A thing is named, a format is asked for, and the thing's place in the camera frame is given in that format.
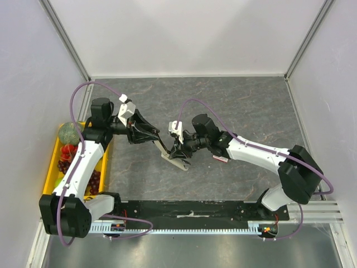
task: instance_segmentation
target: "small red and white object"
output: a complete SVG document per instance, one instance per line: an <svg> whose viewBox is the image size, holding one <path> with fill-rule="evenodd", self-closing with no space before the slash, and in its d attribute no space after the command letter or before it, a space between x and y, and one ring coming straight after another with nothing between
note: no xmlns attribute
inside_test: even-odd
<svg viewBox="0 0 357 268"><path fill-rule="evenodd" d="M223 157L223 156L216 156L216 155L214 155L213 158L214 158L214 159L217 159L217 160L219 160L219 161L228 163L228 158L225 158L225 157Z"/></svg>

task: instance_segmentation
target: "shiny floor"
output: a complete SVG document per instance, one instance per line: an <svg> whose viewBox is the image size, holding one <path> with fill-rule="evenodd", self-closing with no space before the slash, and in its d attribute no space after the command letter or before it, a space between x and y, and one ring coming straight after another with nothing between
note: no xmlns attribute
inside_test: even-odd
<svg viewBox="0 0 357 268"><path fill-rule="evenodd" d="M188 98L204 100L235 133L266 145L291 148L303 145L296 115L282 77L107 79L106 84L125 93L151 124L167 133L180 105ZM95 86L91 98L117 97ZM208 113L189 103L184 128L191 119ZM130 145L117 136L112 143L107 190L131 200L256 200L279 183L274 174L240 161L222 163L208 150L197 152L186 172L160 158L152 143ZM296 226L282 226L281 234ZM293 239L262 242L256 237L233 235L148 235L110 242L101 236L77 239L63 248L51 238L43 268L53 267L341 267L328 226L304 226Z"/></svg>

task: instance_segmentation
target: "white panel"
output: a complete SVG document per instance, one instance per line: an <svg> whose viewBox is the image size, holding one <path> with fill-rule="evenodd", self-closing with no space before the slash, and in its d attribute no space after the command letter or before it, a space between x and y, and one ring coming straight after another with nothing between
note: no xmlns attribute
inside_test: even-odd
<svg viewBox="0 0 357 268"><path fill-rule="evenodd" d="M0 259L25 267L58 126L82 81L38 1L0 1L0 33Z"/></svg>
<svg viewBox="0 0 357 268"><path fill-rule="evenodd" d="M51 0L92 76L283 74L324 0Z"/></svg>
<svg viewBox="0 0 357 268"><path fill-rule="evenodd" d="M317 162L357 249L357 2L335 1L291 78Z"/></svg>

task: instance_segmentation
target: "yellow crate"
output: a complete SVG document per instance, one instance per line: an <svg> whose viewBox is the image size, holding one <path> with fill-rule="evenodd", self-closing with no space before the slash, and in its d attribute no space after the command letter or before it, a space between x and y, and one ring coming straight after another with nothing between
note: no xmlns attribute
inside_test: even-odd
<svg viewBox="0 0 357 268"><path fill-rule="evenodd" d="M56 144L54 148L54 152L52 154L51 164L49 168L49 172L47 173L46 183L44 186L43 194L52 194L55 189L55 181L59 178L62 178L64 174L58 170L58 161L60 160L60 156L62 154L61 147L64 146L60 139L57 137ZM107 164L108 164L108 153L109 153L110 144L108 145L103 157L98 161L97 165L95 166L96 171L100 171L100 183L99 183L99 192L104 191L104 183L105 183L105 174L107 173ZM96 195L91 195L89 192L89 188L87 187L84 199L87 198L95 198Z"/></svg>

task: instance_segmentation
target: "green fruit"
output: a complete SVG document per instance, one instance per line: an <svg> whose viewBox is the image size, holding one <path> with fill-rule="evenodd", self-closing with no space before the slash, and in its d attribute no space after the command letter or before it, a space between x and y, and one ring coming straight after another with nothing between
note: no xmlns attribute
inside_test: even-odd
<svg viewBox="0 0 357 268"><path fill-rule="evenodd" d="M77 126L81 132L84 130L84 127L81 124L77 123ZM64 123L60 127L60 130L58 131L58 138L63 144L78 145L79 143L79 135L72 122Z"/></svg>
<svg viewBox="0 0 357 268"><path fill-rule="evenodd" d="M64 178L64 177L56 179L56 181L55 181L55 187L57 187L58 185L60 185L60 183L61 183L61 181L62 181L63 178Z"/></svg>

